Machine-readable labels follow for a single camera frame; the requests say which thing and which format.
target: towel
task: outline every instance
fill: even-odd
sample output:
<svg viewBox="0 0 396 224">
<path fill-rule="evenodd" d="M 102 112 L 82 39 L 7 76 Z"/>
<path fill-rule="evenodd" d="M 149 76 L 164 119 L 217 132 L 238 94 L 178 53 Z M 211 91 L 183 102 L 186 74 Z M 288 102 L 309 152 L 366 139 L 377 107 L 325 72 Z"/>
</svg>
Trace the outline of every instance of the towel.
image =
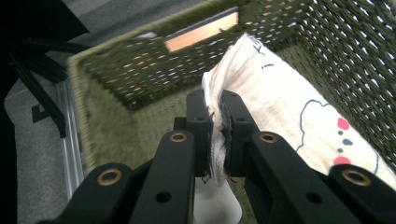
<svg viewBox="0 0 396 224">
<path fill-rule="evenodd" d="M 283 136 L 311 168 L 327 175 L 333 165 L 350 163 L 371 171 L 396 189 L 395 174 L 353 126 L 304 77 L 255 37 L 243 34 L 229 47 L 219 64 L 204 73 L 202 88 L 214 124 L 211 181 L 212 185 L 224 189 L 223 192 L 229 192 L 225 182 L 228 178 L 224 171 L 226 149 L 219 106 L 223 90 L 239 94 L 259 129 Z M 224 193 L 216 202 L 205 200 L 204 195 L 208 193 L 198 184 L 200 190 L 195 197 L 204 199 L 195 207 L 204 207 L 213 214 L 205 215 L 197 209 L 196 217 L 219 216 L 227 220 L 221 223 L 238 223 L 240 217 L 225 214 L 240 214 L 239 204 L 230 206 L 233 211 L 226 207 L 219 211 L 224 202 L 234 202 L 231 193 Z"/>
</svg>

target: green woven basket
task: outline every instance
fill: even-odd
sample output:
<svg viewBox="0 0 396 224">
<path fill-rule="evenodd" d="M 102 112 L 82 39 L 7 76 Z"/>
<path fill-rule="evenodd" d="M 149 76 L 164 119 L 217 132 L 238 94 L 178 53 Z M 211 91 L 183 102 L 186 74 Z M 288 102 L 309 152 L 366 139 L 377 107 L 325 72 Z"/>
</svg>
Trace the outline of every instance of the green woven basket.
<svg viewBox="0 0 396 224">
<path fill-rule="evenodd" d="M 232 29 L 169 52 L 166 37 L 238 7 Z M 396 6 L 378 0 L 212 0 L 70 58 L 84 171 L 154 156 L 186 95 L 242 33 L 305 76 L 396 171 Z M 141 35 L 153 32 L 156 37 Z M 244 223 L 254 222 L 241 185 Z"/>
</svg>

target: black chair leg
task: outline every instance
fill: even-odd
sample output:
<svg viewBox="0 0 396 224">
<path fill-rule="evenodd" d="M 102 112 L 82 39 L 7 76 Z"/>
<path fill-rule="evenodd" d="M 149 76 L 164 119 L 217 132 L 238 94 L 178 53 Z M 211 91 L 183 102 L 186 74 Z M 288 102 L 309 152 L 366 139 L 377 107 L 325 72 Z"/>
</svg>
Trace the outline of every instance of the black chair leg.
<svg viewBox="0 0 396 224">
<path fill-rule="evenodd" d="M 25 47 L 32 49 L 54 50 L 54 51 L 68 52 L 68 53 L 79 53 L 83 50 L 90 48 L 88 46 L 84 46 L 80 44 L 59 42 L 48 39 L 37 39 L 37 38 L 23 40 L 20 41 L 19 43 L 23 44 Z"/>
<path fill-rule="evenodd" d="M 49 95 L 40 86 L 33 74 L 21 61 L 21 59 L 13 53 L 9 54 L 12 62 L 14 63 L 14 70 L 19 78 L 26 85 L 27 89 L 33 94 L 37 101 L 48 111 L 49 115 L 58 127 L 61 138 L 66 137 L 66 123 L 64 114 L 58 106 L 50 99 Z"/>
</svg>

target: metal screw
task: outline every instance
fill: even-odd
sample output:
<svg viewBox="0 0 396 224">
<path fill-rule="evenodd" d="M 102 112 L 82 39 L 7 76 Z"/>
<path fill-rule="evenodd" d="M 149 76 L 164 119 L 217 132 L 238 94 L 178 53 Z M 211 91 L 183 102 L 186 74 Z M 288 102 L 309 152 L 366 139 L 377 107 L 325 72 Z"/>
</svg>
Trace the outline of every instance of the metal screw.
<svg viewBox="0 0 396 224">
<path fill-rule="evenodd" d="M 105 175 L 114 174 L 112 178 L 105 178 Z M 110 186 L 117 183 L 122 178 L 122 172 L 119 169 L 108 169 L 99 174 L 96 179 L 100 186 Z"/>
<path fill-rule="evenodd" d="M 275 143 L 277 141 L 277 138 L 270 133 L 260 134 L 260 139 L 266 143 Z"/>
<path fill-rule="evenodd" d="M 184 142 L 187 139 L 187 135 L 184 133 L 174 133 L 170 138 L 172 142 Z"/>
<path fill-rule="evenodd" d="M 349 170 L 344 170 L 342 174 L 347 181 L 352 182 L 356 185 L 363 187 L 371 185 L 370 178 L 367 177 L 367 175 L 362 174 L 361 172 L 349 169 Z"/>
</svg>

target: white fabric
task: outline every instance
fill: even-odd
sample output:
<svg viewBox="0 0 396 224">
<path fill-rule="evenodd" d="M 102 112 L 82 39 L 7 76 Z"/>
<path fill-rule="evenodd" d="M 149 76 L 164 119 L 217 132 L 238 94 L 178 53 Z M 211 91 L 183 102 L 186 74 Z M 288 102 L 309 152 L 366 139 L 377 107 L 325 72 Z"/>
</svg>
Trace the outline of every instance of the white fabric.
<svg viewBox="0 0 396 224">
<path fill-rule="evenodd" d="M 261 131 L 278 133 L 304 161 L 327 174 L 334 164 L 351 163 L 373 172 L 396 189 L 395 174 L 347 120 L 300 74 L 262 43 L 242 35 L 203 80 L 213 114 L 212 174 L 221 186 L 224 137 L 219 100 L 223 90 L 238 93 Z"/>
<path fill-rule="evenodd" d="M 212 179 L 195 178 L 194 219 L 196 224 L 237 224 L 242 208 L 225 182 L 221 187 Z"/>
</svg>

